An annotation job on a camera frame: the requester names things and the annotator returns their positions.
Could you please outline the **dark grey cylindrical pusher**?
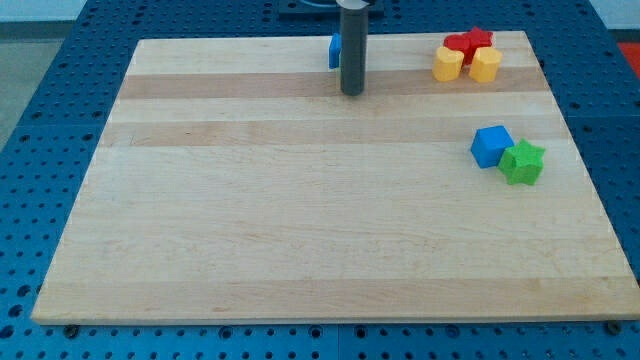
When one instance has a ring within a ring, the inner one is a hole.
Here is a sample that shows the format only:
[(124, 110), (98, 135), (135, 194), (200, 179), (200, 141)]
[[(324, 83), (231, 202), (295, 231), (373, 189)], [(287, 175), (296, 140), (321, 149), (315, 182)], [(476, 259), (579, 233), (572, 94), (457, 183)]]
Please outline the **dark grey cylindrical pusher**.
[(368, 35), (368, 7), (363, 0), (339, 0), (341, 90), (348, 96), (364, 91)]

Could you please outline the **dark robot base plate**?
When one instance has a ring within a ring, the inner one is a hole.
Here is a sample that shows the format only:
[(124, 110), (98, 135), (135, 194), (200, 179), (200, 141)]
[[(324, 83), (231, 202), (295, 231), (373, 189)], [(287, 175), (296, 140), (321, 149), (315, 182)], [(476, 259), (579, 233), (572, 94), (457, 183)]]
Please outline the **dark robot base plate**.
[(385, 16), (383, 1), (376, 0), (278, 0), (278, 17), (284, 20), (336, 18), (367, 22)]

